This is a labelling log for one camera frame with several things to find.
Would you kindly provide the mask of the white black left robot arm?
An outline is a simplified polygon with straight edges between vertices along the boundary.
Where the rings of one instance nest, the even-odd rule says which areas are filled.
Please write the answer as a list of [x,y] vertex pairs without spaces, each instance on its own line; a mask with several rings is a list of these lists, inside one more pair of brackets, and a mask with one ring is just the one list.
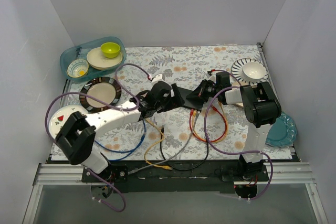
[[183,105],[176,84],[158,81],[151,90],[142,91],[115,108],[87,115],[72,113],[56,135],[56,144],[71,165],[82,165],[93,172],[98,181],[106,182],[111,178],[112,164],[93,148],[95,139],[125,124]]

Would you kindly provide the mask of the black network switch box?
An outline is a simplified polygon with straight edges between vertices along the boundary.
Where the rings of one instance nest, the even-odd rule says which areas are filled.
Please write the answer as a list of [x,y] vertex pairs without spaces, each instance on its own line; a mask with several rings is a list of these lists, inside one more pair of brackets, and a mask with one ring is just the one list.
[[208,101],[203,96],[199,97],[200,88],[195,89],[194,91],[178,87],[180,95],[184,101],[183,107],[188,109],[201,110],[203,104]]

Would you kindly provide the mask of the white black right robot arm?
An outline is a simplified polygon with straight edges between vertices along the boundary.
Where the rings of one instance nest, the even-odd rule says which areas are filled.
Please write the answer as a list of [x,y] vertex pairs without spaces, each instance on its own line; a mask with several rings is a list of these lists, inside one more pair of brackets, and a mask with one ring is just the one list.
[[[194,91],[187,94],[186,100],[198,103],[210,102],[203,122],[205,139],[217,152],[225,155],[239,155],[234,174],[248,181],[263,170],[263,157],[266,156],[263,149],[266,138],[271,126],[281,115],[281,106],[269,82],[260,82],[255,86],[249,84],[233,86],[230,83],[232,76],[227,71],[216,70],[215,80],[202,80]],[[208,110],[215,100],[224,105],[243,104],[245,117],[249,122],[243,151],[233,153],[221,151],[210,142],[206,123]]]

